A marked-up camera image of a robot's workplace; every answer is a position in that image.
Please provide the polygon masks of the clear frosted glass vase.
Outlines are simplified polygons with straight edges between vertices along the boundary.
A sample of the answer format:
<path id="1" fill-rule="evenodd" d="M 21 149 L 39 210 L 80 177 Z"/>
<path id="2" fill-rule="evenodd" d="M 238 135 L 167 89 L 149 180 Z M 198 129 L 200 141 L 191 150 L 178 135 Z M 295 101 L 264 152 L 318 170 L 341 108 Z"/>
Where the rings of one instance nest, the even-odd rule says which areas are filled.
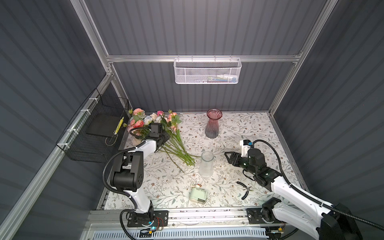
<path id="1" fill-rule="evenodd" d="M 199 168 L 200 176 L 209 178 L 214 173 L 214 154 L 210 151 L 204 151 L 201 155 L 201 163 Z"/>

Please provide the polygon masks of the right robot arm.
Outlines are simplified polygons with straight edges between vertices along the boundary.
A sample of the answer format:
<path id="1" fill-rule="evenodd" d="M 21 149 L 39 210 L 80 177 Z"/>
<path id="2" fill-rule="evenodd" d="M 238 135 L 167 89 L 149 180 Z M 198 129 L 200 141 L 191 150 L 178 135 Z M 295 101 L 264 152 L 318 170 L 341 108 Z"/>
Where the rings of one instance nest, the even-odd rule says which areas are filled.
<path id="1" fill-rule="evenodd" d="M 271 198 L 262 205 L 261 214 L 267 223 L 276 220 L 288 223 L 315 240 L 361 240 L 363 238 L 354 219 L 347 217 L 349 209 L 341 204 L 332 210 L 327 203 L 308 192 L 289 184 L 283 174 L 267 166 L 260 150 L 250 148 L 245 156 L 226 152 L 228 163 L 252 174 L 251 180 L 284 199 Z"/>

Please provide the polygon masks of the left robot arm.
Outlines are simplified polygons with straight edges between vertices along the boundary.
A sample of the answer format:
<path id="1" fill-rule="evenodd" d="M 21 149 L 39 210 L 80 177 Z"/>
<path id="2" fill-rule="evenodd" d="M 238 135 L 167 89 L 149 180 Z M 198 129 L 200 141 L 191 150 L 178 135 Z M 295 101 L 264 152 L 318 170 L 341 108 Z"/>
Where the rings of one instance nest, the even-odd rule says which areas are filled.
<path id="1" fill-rule="evenodd" d="M 151 133 L 135 147 L 114 154 L 103 170 L 103 184 L 110 192 L 129 198 L 133 217 L 152 224 L 155 218 L 153 203 L 141 186 L 144 182 L 144 159 L 158 151 L 168 140 L 168 133 Z"/>

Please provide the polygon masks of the dark red glass vase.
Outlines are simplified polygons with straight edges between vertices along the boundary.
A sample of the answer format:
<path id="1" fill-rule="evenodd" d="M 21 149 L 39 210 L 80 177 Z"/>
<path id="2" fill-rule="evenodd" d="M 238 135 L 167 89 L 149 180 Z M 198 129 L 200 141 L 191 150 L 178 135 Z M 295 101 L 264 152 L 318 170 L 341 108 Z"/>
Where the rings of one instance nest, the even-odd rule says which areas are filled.
<path id="1" fill-rule="evenodd" d="M 219 109 L 209 109 L 207 111 L 207 117 L 209 119 L 206 129 L 205 129 L 205 134 L 208 138 L 214 139 L 219 135 L 219 120 L 222 118 L 223 113 Z"/>

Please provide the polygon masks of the flower bunch on table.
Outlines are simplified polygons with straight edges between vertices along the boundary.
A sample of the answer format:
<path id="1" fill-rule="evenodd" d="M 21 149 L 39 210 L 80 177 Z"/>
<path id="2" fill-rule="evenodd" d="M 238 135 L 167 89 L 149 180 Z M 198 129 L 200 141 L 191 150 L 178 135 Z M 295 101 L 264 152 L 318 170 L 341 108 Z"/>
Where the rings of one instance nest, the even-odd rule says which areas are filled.
<path id="1" fill-rule="evenodd" d="M 176 112 L 157 111 L 146 115 L 145 110 L 136 108 L 130 109 L 129 114 L 128 132 L 131 136 L 141 141 L 154 140 L 156 152 L 166 153 L 169 157 L 174 155 L 187 166 L 195 166 L 196 156 L 189 154 L 184 146 L 179 129 L 182 120 Z"/>

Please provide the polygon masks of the tubes in white basket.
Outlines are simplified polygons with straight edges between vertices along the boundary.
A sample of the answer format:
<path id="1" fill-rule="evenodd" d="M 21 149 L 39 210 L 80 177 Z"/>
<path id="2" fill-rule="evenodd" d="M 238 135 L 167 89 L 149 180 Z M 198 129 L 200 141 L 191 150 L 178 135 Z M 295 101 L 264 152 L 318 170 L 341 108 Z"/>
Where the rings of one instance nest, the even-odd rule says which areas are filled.
<path id="1" fill-rule="evenodd" d="M 198 83 L 238 83 L 237 75 L 215 75 L 215 76 L 200 76 L 197 77 L 196 82 Z"/>

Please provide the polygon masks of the aluminium front rail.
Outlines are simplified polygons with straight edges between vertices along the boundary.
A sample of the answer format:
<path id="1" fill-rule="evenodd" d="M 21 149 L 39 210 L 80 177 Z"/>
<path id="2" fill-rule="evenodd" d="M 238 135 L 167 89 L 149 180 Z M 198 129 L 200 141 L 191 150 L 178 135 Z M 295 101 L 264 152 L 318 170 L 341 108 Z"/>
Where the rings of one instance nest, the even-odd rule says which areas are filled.
<path id="1" fill-rule="evenodd" d="M 175 208 L 167 209 L 168 228 L 184 227 L 240 227 L 249 225 L 248 207 Z M 91 211 L 85 230 L 120 230 L 121 210 Z"/>

